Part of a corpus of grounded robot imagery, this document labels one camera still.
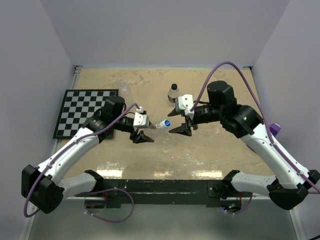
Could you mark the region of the blue bottle cap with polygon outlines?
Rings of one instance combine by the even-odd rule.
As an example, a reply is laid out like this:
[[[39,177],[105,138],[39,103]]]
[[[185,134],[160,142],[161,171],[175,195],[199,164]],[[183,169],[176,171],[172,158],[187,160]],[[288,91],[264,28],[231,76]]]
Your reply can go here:
[[[171,126],[171,122],[168,119],[165,119],[159,123],[161,129],[168,129]]]

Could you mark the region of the small clear plastic bottle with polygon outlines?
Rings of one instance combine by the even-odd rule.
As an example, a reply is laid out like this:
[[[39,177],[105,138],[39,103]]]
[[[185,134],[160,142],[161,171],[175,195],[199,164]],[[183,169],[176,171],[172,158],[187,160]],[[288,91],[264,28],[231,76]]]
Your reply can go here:
[[[177,87],[176,90],[172,90],[171,87],[168,91],[168,94],[167,94],[167,97],[168,97],[168,100],[169,102],[171,103],[175,103],[176,101],[176,98],[179,96],[180,94],[180,91],[179,91],[179,88]]]

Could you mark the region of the black bottle cap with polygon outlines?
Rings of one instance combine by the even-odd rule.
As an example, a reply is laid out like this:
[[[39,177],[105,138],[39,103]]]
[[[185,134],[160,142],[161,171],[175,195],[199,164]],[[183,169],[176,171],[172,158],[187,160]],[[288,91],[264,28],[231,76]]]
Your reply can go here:
[[[178,88],[178,86],[175,83],[171,85],[172,90],[176,90],[177,88]]]

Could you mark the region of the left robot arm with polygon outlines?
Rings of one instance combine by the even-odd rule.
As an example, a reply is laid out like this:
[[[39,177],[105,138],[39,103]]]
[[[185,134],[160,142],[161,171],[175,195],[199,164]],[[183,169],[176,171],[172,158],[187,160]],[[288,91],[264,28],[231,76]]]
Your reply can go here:
[[[109,130],[129,133],[135,143],[153,142],[143,129],[150,124],[146,110],[133,103],[126,106],[121,96],[108,97],[103,107],[97,109],[77,130],[74,137],[54,155],[38,166],[27,165],[21,174],[21,194],[25,198],[23,214],[30,218],[27,211],[32,203],[38,211],[45,214],[55,210],[62,200],[82,193],[99,196],[105,190],[104,179],[93,170],[65,178],[70,168],[88,151],[106,139]]]

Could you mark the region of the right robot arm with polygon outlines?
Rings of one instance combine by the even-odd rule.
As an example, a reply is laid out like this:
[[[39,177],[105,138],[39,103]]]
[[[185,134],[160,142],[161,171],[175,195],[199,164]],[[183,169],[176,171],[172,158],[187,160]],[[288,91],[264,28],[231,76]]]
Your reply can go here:
[[[222,199],[240,192],[266,196],[284,210],[299,205],[309,194],[312,184],[320,180],[320,173],[302,166],[273,135],[268,136],[263,118],[254,108],[237,103],[232,86],[218,80],[209,83],[206,89],[208,104],[194,110],[191,109],[195,103],[192,95],[176,98],[175,107],[168,116],[181,115],[185,122],[171,129],[170,133],[190,137],[199,124],[220,122],[227,132],[259,155],[273,172],[271,176],[262,176],[232,170],[214,191]]]

